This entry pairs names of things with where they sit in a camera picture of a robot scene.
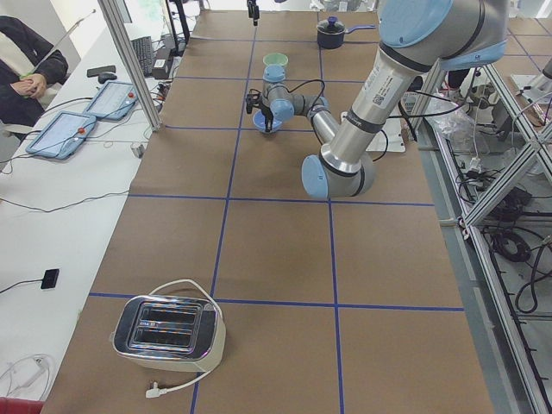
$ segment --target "white power cord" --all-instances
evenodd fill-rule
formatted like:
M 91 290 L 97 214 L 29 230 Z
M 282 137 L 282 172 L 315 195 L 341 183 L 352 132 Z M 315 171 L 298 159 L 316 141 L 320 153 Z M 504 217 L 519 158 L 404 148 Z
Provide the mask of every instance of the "white power cord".
M 196 382 L 202 380 L 207 375 L 212 373 L 212 371 L 207 371 L 206 373 L 202 373 L 199 375 L 196 379 L 193 379 L 191 381 L 186 382 L 185 384 L 182 384 L 181 386 L 173 386 L 171 388 L 159 388 L 157 382 L 154 381 L 152 384 L 152 387 L 146 391 L 146 398 L 157 398 L 161 395 L 165 395 L 168 392 L 178 391 L 182 390 L 183 388 L 186 388 L 187 386 L 191 386 L 192 384 L 195 384 Z
M 18 369 L 22 369 L 22 366 L 25 365 L 27 361 L 34 361 L 37 366 L 36 371 L 34 371 L 28 378 L 26 378 L 21 384 L 18 384 L 15 388 L 12 388 L 14 385 L 14 376 L 17 374 Z M 9 368 L 0 375 L 0 383 L 5 378 L 9 378 L 8 391 L 6 392 L 6 397 L 16 397 L 16 393 L 20 390 L 30 388 L 36 381 L 43 376 L 44 373 L 47 373 L 46 384 L 44 385 L 44 390 L 42 391 L 41 396 L 39 397 L 40 401 L 46 399 L 47 393 L 50 389 L 50 382 L 53 379 L 52 371 L 54 368 L 54 359 L 51 355 L 48 354 L 33 354 L 25 356 L 16 362 L 10 363 Z
M 223 310 L 220 308 L 220 306 L 218 305 L 217 302 L 215 302 L 215 299 L 213 299 L 209 293 L 207 293 L 203 287 L 201 287 L 200 285 L 198 285 L 198 283 L 196 283 L 194 280 L 191 280 L 191 279 L 179 279 L 179 280 L 174 280 L 172 282 L 168 282 L 168 283 L 165 283 L 164 285 L 161 285 L 161 286 L 158 286 L 156 287 L 155 289 L 153 289 L 149 294 L 150 295 L 154 295 L 155 293 L 157 293 L 158 291 L 160 291 L 161 289 L 164 289 L 168 286 L 171 286 L 171 285 L 178 285 L 178 284 L 182 284 L 182 283 L 190 283 L 191 285 L 194 285 L 200 292 L 203 293 L 203 295 L 205 295 L 205 297 L 207 299 L 209 299 L 209 301 L 213 304 L 213 306 L 215 307 L 216 311 L 219 313 L 221 319 L 223 319 Z M 173 391 L 178 391 L 178 390 L 182 390 L 188 386 L 191 386 L 193 384 L 195 384 L 196 382 L 202 380 L 203 378 L 205 378 L 207 375 L 209 375 L 210 373 L 212 373 L 212 371 L 207 371 L 205 373 L 202 373 L 201 375 L 199 375 L 197 378 L 195 379 L 192 379 L 191 381 L 188 381 L 186 382 L 185 384 L 182 384 L 180 386 L 173 386 L 173 387 L 170 387 L 170 388 L 159 388 L 159 384 L 157 383 L 157 381 L 154 381 L 153 384 L 152 384 L 152 387 L 146 391 L 146 398 L 157 398 L 157 397 L 160 397 L 161 395 L 165 395 L 167 394 L 168 392 L 173 392 Z

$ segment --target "pot handle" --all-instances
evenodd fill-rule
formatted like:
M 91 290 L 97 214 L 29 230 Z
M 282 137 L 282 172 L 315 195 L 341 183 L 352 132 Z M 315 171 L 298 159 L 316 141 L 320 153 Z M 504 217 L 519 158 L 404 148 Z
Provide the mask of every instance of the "pot handle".
M 366 24 L 366 25 L 359 25 L 359 26 L 353 26 L 352 28 L 348 28 L 345 30 L 345 34 L 348 35 L 349 33 L 353 33 L 355 30 L 360 30 L 363 28 L 376 28 L 375 24 Z

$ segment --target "hand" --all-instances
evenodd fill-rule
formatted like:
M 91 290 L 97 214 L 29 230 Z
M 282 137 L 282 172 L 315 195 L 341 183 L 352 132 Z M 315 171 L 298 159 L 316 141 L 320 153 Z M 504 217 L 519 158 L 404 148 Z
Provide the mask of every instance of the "hand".
M 30 79 L 20 80 L 10 85 L 22 97 L 29 97 L 34 91 L 33 82 Z
M 34 90 L 30 96 L 33 99 L 39 99 L 44 96 L 44 92 L 46 92 L 47 88 L 46 78 L 44 78 L 44 75 L 33 73 L 32 75 L 26 76 L 22 80 L 30 80 L 32 82 Z

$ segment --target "light blue joint cap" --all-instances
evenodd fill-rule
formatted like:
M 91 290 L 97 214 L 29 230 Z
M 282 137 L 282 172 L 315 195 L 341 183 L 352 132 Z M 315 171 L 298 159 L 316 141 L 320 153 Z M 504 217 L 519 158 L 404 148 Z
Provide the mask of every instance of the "light blue joint cap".
M 268 65 L 262 78 L 271 84 L 277 84 L 285 80 L 285 69 L 281 65 Z
M 441 25 L 454 0 L 397 0 L 381 13 L 379 36 L 389 47 L 401 48 L 422 41 Z
M 274 119 L 281 122 L 289 121 L 295 115 L 293 103 L 287 99 L 274 99 L 270 103 L 270 110 L 273 112 Z
M 456 71 L 458 69 L 469 69 L 470 67 L 479 67 L 488 65 L 499 60 L 506 51 L 506 41 L 501 41 L 495 45 L 486 47 L 468 54 L 463 54 L 457 58 L 443 60 L 441 69 L 444 71 Z
M 322 162 L 316 155 L 309 155 L 303 161 L 301 179 L 304 190 L 312 198 L 328 199 L 328 178 Z

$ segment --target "computer mouse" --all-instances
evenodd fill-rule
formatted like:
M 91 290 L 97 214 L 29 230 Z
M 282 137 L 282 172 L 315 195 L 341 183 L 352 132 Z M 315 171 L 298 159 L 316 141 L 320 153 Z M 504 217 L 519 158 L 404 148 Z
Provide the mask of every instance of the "computer mouse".
M 99 75 L 97 75 L 97 81 L 102 85 L 108 80 L 115 79 L 117 79 L 117 75 L 115 75 L 113 72 L 101 72 Z

